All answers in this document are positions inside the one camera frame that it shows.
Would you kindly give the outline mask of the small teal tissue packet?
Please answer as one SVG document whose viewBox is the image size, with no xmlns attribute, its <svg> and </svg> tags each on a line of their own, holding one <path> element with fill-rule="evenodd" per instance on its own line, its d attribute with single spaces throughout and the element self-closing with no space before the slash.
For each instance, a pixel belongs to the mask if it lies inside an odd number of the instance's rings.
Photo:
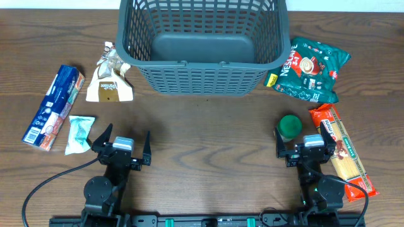
<svg viewBox="0 0 404 227">
<path fill-rule="evenodd" d="M 90 145 L 87 142 L 95 117 L 70 115 L 70 130 L 65 155 L 80 154 L 88 151 Z"/>
</svg>

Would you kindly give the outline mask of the green lid jar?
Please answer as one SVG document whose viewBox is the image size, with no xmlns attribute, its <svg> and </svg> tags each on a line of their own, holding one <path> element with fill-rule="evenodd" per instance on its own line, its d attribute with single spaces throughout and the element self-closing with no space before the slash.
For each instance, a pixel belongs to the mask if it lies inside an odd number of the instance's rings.
<svg viewBox="0 0 404 227">
<path fill-rule="evenodd" d="M 283 142 L 287 143 L 302 132 L 302 122 L 295 115 L 286 115 L 277 123 L 275 129 L 279 131 Z"/>
</svg>

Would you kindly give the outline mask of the beige Pantree snack bag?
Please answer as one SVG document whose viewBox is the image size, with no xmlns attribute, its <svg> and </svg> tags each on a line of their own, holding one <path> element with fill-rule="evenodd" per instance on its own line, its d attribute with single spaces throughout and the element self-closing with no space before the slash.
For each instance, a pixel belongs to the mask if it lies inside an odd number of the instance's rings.
<svg viewBox="0 0 404 227">
<path fill-rule="evenodd" d="M 96 63 L 92 80 L 87 88 L 87 102 L 131 102 L 133 87 L 127 82 L 125 73 L 131 65 L 118 55 L 113 42 L 104 42 L 104 51 Z"/>
</svg>

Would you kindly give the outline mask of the orange spaghetti packet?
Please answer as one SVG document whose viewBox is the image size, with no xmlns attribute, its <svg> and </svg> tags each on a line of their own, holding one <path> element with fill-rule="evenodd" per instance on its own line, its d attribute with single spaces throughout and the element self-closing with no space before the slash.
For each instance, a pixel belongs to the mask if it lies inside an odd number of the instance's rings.
<svg viewBox="0 0 404 227">
<path fill-rule="evenodd" d="M 348 132 L 343 125 L 340 114 L 334 104 L 323 104 L 309 111 L 312 121 L 320 131 L 320 123 L 324 123 L 326 130 L 336 141 L 334 155 L 331 162 L 338 177 L 351 183 L 345 186 L 345 194 L 350 202 L 373 197 L 379 192 L 373 186 Z"/>
</svg>

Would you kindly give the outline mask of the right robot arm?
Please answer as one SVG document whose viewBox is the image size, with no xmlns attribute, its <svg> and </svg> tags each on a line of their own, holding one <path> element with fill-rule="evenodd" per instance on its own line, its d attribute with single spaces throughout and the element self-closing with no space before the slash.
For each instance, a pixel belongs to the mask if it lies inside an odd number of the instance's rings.
<svg viewBox="0 0 404 227">
<path fill-rule="evenodd" d="M 297 169 L 304 205 L 287 217 L 288 225 L 332 226 L 339 224 L 337 210 L 343 207 L 345 184 L 341 178 L 322 173 L 321 165 L 334 155 L 336 141 L 325 129 L 320 134 L 304 137 L 304 142 L 288 149 L 278 129 L 275 129 L 276 157 L 283 158 L 287 167 Z"/>
</svg>

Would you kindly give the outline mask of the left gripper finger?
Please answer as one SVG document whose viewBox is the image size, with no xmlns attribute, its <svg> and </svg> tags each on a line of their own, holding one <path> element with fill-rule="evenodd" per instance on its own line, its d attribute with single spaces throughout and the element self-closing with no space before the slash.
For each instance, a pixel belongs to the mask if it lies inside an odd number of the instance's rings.
<svg viewBox="0 0 404 227">
<path fill-rule="evenodd" d="M 146 139 L 145 139 L 145 145 L 143 148 L 143 165 L 150 166 L 152 162 L 152 152 L 151 152 L 151 147 L 150 147 L 150 131 L 147 132 Z"/>
<path fill-rule="evenodd" d="M 91 150 L 92 151 L 104 151 L 106 144 L 109 142 L 110 135 L 112 133 L 113 124 L 109 124 L 106 130 L 96 139 L 94 140 Z"/>
</svg>

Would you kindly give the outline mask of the blue Kleenex tissue box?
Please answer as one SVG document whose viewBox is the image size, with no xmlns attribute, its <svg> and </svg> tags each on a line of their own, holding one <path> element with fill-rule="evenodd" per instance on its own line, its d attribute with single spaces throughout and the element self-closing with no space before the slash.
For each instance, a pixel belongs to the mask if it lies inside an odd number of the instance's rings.
<svg viewBox="0 0 404 227">
<path fill-rule="evenodd" d="M 84 82 L 77 68 L 62 65 L 21 141 L 49 151 Z"/>
</svg>

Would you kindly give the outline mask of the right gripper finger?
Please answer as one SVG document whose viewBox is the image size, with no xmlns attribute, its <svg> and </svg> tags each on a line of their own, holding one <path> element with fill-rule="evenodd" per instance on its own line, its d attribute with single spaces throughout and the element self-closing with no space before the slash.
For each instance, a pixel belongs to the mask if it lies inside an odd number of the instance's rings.
<svg viewBox="0 0 404 227">
<path fill-rule="evenodd" d="M 276 137 L 276 156 L 278 158 L 284 158 L 286 147 L 277 127 L 275 128 L 275 137 Z"/>
<path fill-rule="evenodd" d="M 320 123 L 320 129 L 326 150 L 328 151 L 329 155 L 334 155 L 336 148 L 336 141 L 332 138 L 331 134 L 326 130 L 326 126 L 323 122 Z"/>
</svg>

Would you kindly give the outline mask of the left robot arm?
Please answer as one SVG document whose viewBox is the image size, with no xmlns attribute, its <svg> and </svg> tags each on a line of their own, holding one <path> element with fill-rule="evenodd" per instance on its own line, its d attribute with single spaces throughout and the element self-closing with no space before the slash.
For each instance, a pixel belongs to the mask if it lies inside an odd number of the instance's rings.
<svg viewBox="0 0 404 227">
<path fill-rule="evenodd" d="M 87 181 L 84 187 L 85 208 L 81 213 L 82 227 L 131 226 L 129 214 L 121 212 L 121 202 L 130 171 L 140 171 L 143 165 L 151 165 L 150 133 L 148 132 L 141 158 L 133 158 L 134 140 L 117 136 L 110 142 L 113 125 L 92 143 L 100 164 L 106 166 L 104 175 Z"/>
</svg>

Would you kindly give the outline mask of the green Nescafe coffee bag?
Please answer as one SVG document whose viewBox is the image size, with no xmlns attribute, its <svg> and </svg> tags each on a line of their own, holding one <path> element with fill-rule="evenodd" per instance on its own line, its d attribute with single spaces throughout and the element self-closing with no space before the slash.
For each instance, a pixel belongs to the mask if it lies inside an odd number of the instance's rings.
<svg viewBox="0 0 404 227">
<path fill-rule="evenodd" d="M 285 63 L 268 71 L 266 87 L 314 103 L 337 103 L 333 87 L 351 55 L 338 47 L 297 37 Z"/>
</svg>

